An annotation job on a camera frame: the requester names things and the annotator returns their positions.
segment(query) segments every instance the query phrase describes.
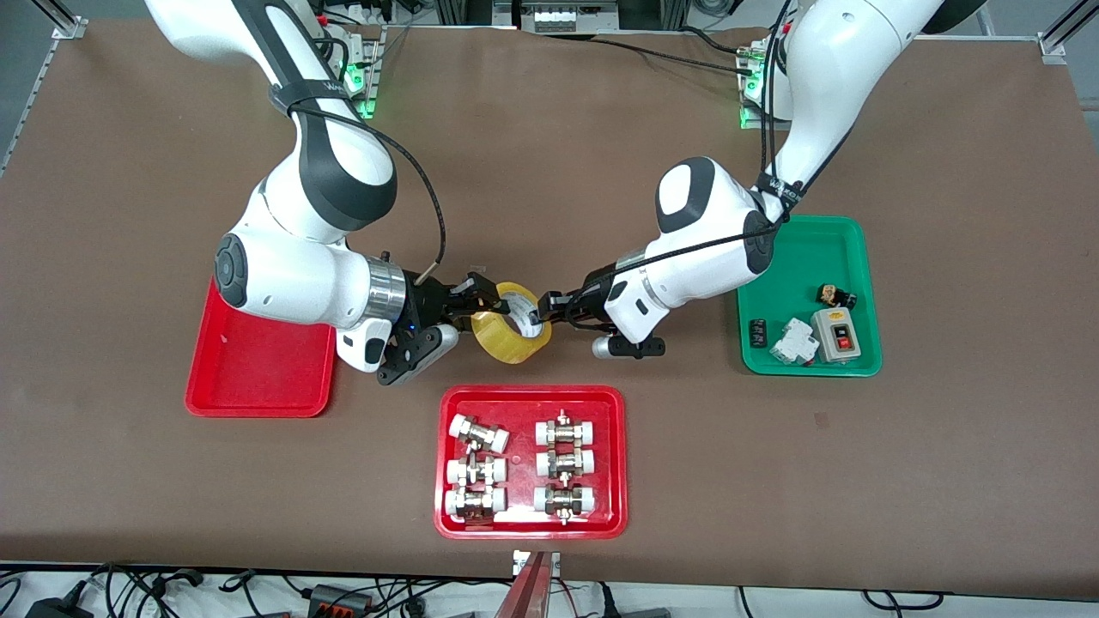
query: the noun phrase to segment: power adapter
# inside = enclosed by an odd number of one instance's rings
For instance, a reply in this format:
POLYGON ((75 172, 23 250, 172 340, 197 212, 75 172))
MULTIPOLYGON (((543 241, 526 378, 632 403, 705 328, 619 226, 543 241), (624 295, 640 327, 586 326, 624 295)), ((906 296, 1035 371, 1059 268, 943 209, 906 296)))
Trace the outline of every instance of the power adapter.
POLYGON ((44 598, 34 602, 26 618, 95 618, 91 611, 80 609, 59 598, 44 598))

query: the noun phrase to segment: brown table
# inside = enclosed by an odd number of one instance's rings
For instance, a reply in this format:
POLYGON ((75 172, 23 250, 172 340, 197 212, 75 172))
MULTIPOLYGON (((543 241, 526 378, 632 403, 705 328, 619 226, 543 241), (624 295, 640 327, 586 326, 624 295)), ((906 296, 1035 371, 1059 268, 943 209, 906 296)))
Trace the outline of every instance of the brown table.
MULTIPOLYGON (((654 238, 670 165, 758 169, 726 75, 495 30, 418 30, 391 59, 377 126, 439 188, 444 279, 568 289, 654 238)), ((193 418, 214 245, 292 139, 258 70, 191 60, 152 22, 62 43, 0 181, 4 559, 499 576, 522 545, 575 578, 1099 594, 1099 166, 1036 46, 913 44, 800 208, 865 228, 873 379, 750 374, 730 297, 675 311, 662 360, 596 361, 562 328, 512 367, 464 340, 406 387, 338 366, 317 419, 193 418), (486 382, 621 389, 622 537, 435 532, 440 397, 486 382)), ((398 166, 399 203, 351 241, 415 268, 434 219, 398 166)))

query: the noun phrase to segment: red tray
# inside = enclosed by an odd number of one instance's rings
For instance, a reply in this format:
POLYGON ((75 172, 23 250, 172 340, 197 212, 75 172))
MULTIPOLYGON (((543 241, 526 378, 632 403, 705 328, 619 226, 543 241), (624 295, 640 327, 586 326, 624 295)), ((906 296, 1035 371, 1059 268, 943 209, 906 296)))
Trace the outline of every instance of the red tray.
POLYGON ((308 418, 329 402, 336 333, 237 311, 210 280, 184 398, 200 417, 308 418))
POLYGON ((455 386, 440 406, 439 449, 435 456, 435 529, 447 539, 613 539, 628 520, 625 475, 625 405, 609 386, 455 386), (534 443, 534 423, 553 420, 564 409, 574 422, 589 420, 593 427, 590 449, 596 472, 576 483, 591 487, 596 509, 562 526, 560 520, 534 511, 534 487, 539 478, 534 454, 545 446, 534 443), (511 432, 503 456, 508 460, 508 510, 491 523, 467 526, 446 514, 443 495, 446 462, 466 452, 465 444, 447 433, 455 415, 475 417, 480 424, 498 424, 511 432))

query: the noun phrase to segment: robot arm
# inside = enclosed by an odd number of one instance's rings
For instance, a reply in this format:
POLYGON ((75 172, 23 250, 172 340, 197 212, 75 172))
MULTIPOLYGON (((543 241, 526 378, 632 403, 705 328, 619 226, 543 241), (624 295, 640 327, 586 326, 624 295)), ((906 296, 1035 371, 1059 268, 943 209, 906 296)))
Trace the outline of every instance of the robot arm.
MULTIPOLYGON (((802 0, 788 33, 779 29, 785 75, 776 100, 789 100, 792 120, 774 176, 744 188, 714 161, 696 157, 668 170, 657 188, 660 235, 641 252, 591 273, 570 295, 543 297, 543 319, 604 322, 597 356, 645 354, 651 333, 671 309, 733 290, 758 277, 771 260, 774 233, 851 131, 863 103, 890 64, 932 16, 941 0, 802 0), (595 286, 601 274, 673 251, 737 234, 762 234, 650 263, 595 286)), ((663 353, 663 343, 653 354, 663 353)))
POLYGON ((306 0, 146 3, 181 52, 258 64, 271 101, 298 130, 293 152, 259 181, 218 246, 214 276, 225 302, 263 318, 335 327, 340 357, 376 372, 384 385, 411 379, 453 349, 468 316, 508 312, 484 277, 447 287, 347 249, 348 232, 392 208, 397 177, 319 57, 313 38, 324 32, 306 0))

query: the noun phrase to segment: roll of tape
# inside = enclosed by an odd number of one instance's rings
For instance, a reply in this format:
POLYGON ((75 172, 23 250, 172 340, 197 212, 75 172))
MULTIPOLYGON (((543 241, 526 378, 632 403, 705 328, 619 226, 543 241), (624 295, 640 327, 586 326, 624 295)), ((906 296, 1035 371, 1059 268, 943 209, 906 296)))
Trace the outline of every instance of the roll of tape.
POLYGON ((496 293, 508 301, 511 309, 509 316, 519 332, 500 313, 481 311, 471 318, 474 336, 489 356, 501 363, 518 365, 550 342, 553 329, 548 322, 531 322, 531 312, 539 310, 539 299, 531 290, 519 284, 504 282, 496 286, 496 293))

